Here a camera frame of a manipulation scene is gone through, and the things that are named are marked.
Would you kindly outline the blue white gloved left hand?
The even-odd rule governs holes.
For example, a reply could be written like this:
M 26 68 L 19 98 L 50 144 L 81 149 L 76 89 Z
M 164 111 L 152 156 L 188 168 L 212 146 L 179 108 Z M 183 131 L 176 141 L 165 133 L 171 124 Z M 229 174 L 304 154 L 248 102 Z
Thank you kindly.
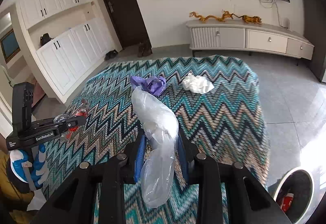
M 45 145 L 40 144 L 33 162 L 30 161 L 28 153 L 24 150 L 16 149 L 10 152 L 6 167 L 7 177 L 20 193 L 26 194 L 31 191 L 25 172 L 29 172 L 30 179 L 37 190 L 47 180 L 49 169 L 45 151 Z

